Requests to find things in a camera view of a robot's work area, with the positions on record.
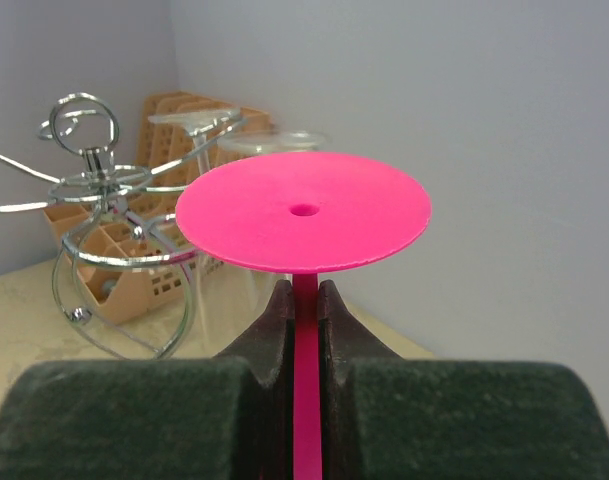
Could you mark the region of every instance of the white wall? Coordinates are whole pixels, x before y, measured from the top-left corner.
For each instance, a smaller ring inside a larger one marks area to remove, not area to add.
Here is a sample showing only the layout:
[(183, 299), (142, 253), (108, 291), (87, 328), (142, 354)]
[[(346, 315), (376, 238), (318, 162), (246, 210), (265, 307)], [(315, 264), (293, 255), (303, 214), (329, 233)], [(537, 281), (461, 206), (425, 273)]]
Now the white wall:
[(172, 0), (183, 88), (404, 168), (433, 223), (342, 291), (449, 357), (566, 363), (609, 424), (609, 0)]
[[(35, 137), (53, 103), (103, 97), (123, 130), (118, 161), (134, 155), (144, 97), (177, 88), (168, 2), (0, 0), (0, 152), (53, 175), (79, 159)], [(45, 200), (48, 185), (0, 166), (0, 203)], [(55, 254), (40, 213), (0, 215), (0, 274)]]

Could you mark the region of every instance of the pink circular plate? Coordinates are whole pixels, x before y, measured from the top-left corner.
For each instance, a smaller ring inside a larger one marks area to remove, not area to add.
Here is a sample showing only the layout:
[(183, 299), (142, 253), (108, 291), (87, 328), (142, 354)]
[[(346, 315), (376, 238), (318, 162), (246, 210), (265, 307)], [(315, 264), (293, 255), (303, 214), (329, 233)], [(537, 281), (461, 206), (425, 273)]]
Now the pink circular plate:
[(197, 178), (177, 202), (187, 240), (225, 262), (322, 273), (393, 255), (426, 229), (431, 202), (401, 170), (344, 153), (252, 157)]

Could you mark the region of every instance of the pink rod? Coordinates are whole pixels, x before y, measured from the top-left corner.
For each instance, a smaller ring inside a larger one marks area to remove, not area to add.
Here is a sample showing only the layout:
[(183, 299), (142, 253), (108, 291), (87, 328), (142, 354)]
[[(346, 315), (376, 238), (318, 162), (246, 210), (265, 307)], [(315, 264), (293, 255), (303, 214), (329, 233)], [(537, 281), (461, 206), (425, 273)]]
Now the pink rod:
[(322, 480), (317, 274), (293, 275), (293, 291), (295, 295), (293, 478)]

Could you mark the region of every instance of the hole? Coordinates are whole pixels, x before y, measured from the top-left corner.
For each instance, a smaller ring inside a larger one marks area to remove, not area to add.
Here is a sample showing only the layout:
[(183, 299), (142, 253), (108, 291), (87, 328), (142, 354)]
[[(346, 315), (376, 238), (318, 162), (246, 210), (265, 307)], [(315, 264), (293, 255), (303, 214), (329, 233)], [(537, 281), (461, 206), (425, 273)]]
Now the hole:
[(310, 217), (319, 211), (320, 207), (309, 203), (300, 203), (291, 207), (291, 213), (297, 217)]

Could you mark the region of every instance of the beige tabletop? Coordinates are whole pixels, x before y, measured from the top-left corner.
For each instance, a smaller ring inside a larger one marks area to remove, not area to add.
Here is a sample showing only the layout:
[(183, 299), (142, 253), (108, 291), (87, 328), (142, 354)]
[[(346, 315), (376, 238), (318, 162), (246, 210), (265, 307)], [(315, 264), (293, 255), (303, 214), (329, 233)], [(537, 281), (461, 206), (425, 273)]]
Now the beige tabletop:
[[(32, 364), (48, 360), (110, 357), (71, 328), (55, 305), (51, 291), (52, 268), (51, 260), (0, 276), (0, 402), (18, 375)], [(212, 356), (228, 345), (255, 318), (259, 310), (253, 312), (244, 308), (241, 306), (245, 304), (242, 297), (230, 295), (230, 289), (239, 287), (239, 290), (243, 290), (241, 284), (236, 284), (244, 281), (242, 274), (235, 267), (223, 269), (219, 280), (216, 278), (204, 287), (200, 293), (201, 298), (206, 299), (208, 308), (202, 310), (203, 318), (195, 320), (175, 356)], [(63, 275), (61, 289), (64, 302), (68, 302), (67, 306), (80, 304), (73, 296), (69, 276)], [(401, 356), (433, 358), (429, 351), (373, 316), (351, 304), (348, 307), (369, 330)], [(125, 328), (151, 343), (163, 343), (175, 331), (182, 310), (183, 304), (171, 304), (144, 318), (129, 322)], [(144, 351), (126, 337), (102, 327), (101, 324), (88, 326), (91, 335), (120, 352), (127, 352), (127, 356), (144, 356)]]

